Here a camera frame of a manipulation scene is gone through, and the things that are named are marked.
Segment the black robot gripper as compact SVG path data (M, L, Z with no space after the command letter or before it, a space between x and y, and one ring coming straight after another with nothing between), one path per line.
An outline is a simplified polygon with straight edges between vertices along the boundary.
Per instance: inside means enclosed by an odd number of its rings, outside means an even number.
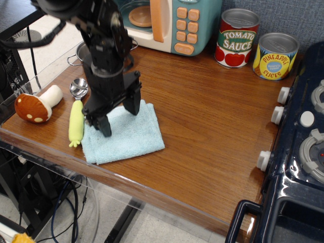
M83 107L87 123L100 131L104 137L111 136L111 126L107 117L114 108L123 104L132 115L140 110L142 87L139 71L124 74L122 71L107 77L95 75L91 67L84 65L84 72L91 89L91 95Z

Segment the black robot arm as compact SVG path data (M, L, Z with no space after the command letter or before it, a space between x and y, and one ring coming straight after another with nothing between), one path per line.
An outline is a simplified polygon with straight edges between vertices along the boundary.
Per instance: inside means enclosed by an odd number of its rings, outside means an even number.
M107 118L119 104L133 115L140 109L140 72L124 73L124 62L133 47L133 40L124 28L123 18L114 1L32 1L43 13L60 19L52 32L37 42L1 41L9 49L36 48L48 45L69 22L82 34L90 53L83 68L91 96L83 107L89 125L111 136Z

